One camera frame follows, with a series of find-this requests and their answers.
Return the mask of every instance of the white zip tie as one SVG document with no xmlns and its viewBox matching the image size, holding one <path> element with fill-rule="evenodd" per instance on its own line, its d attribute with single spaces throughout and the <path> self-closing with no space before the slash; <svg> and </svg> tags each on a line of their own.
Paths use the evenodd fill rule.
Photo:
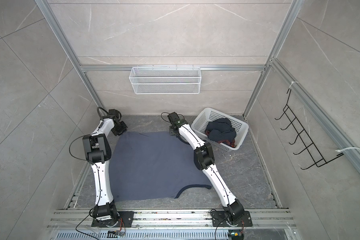
<svg viewBox="0 0 360 240">
<path fill-rule="evenodd" d="M 335 151 L 336 151 L 336 152 L 342 152 L 342 151 L 345 151 L 345 150 L 348 150 L 348 149 L 357 149 L 357 150 L 360 150 L 360 147 L 346 147 L 346 148 L 338 149 L 338 150 L 335 150 Z"/>
<path fill-rule="evenodd" d="M 292 87 L 292 84 L 294 84 L 294 83 L 298 83 L 298 82 L 291 82 L 291 84 L 289 85 L 289 88 L 291 88 Z"/>
</svg>

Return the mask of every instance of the laundry basket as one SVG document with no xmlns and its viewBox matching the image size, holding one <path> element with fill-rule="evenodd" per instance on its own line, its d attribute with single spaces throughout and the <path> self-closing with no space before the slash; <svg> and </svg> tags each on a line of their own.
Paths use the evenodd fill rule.
<svg viewBox="0 0 360 240">
<path fill-rule="evenodd" d="M 212 122 L 219 118 L 228 118 L 231 121 L 232 127 L 234 127 L 236 131 L 236 137 L 235 137 L 236 147 L 230 147 L 228 145 L 225 145 L 224 143 L 217 143 L 215 141 L 211 141 L 210 139 L 208 139 L 208 136 L 205 134 L 205 128 L 208 125 L 208 122 Z M 212 108 L 205 108 L 193 121 L 191 128 L 196 133 L 196 135 L 199 136 L 201 139 L 206 140 L 211 144 L 216 145 L 221 149 L 230 152 L 232 150 L 239 149 L 239 147 L 241 146 L 241 144 L 245 139 L 245 136 L 247 135 L 249 126 L 245 122 L 240 121 L 237 118 L 231 117 L 225 113 L 219 112 Z"/>
</svg>

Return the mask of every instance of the blue cloth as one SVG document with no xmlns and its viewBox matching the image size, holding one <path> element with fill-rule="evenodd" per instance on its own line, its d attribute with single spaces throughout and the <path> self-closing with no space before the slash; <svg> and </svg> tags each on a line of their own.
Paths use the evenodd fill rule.
<svg viewBox="0 0 360 240">
<path fill-rule="evenodd" d="M 178 198 L 190 187 L 211 183 L 193 163 L 193 149 L 168 132 L 125 132 L 109 160 L 115 202 Z"/>
</svg>

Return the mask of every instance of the wall-mounted basket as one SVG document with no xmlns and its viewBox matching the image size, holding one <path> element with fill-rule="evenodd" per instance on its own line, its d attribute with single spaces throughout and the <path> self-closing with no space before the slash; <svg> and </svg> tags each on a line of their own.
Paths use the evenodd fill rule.
<svg viewBox="0 0 360 240">
<path fill-rule="evenodd" d="M 133 67 L 129 75 L 136 94 L 200 93 L 199 67 Z"/>
</svg>

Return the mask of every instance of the vertical metal post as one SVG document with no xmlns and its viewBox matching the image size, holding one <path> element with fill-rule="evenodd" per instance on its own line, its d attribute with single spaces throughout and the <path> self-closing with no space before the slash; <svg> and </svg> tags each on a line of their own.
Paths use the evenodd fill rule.
<svg viewBox="0 0 360 240">
<path fill-rule="evenodd" d="M 272 61 L 272 58 L 275 58 L 279 51 L 294 23 L 296 20 L 296 17 L 298 16 L 298 13 L 301 9 L 302 4 L 304 3 L 304 0 L 293 0 L 291 3 L 291 7 L 289 8 L 289 11 L 287 13 L 287 16 L 285 17 L 284 23 L 281 26 L 281 30 L 279 32 L 279 35 L 276 38 L 276 41 L 273 45 L 273 48 L 268 56 L 267 62 L 265 64 L 265 70 L 260 75 L 259 80 L 256 83 L 256 86 L 254 87 L 254 90 L 252 91 L 250 100 L 248 101 L 248 104 L 244 110 L 243 117 L 246 119 L 248 117 L 248 114 L 250 113 L 250 110 L 260 92 L 261 87 L 264 84 L 264 81 L 269 73 L 270 69 L 270 62 Z"/>
<path fill-rule="evenodd" d="M 49 6 L 46 0 L 35 0 L 36 4 L 38 5 L 40 11 L 43 13 L 45 19 L 47 20 L 49 26 L 51 27 L 53 33 L 55 34 L 56 38 L 58 39 L 60 45 L 64 49 L 66 55 L 68 56 L 69 60 L 71 61 L 73 67 L 79 74 L 81 80 L 83 81 L 85 87 L 88 89 L 89 93 L 91 94 L 93 100 L 95 101 L 98 107 L 104 108 L 103 103 L 101 102 L 99 95 L 97 94 L 96 89 L 93 87 L 91 81 L 88 79 L 86 74 L 81 70 L 79 59 L 77 55 L 73 51 L 71 45 L 69 44 L 66 36 L 64 35 L 61 26 L 59 25 L 55 15 L 52 12 L 51 7 Z"/>
</svg>

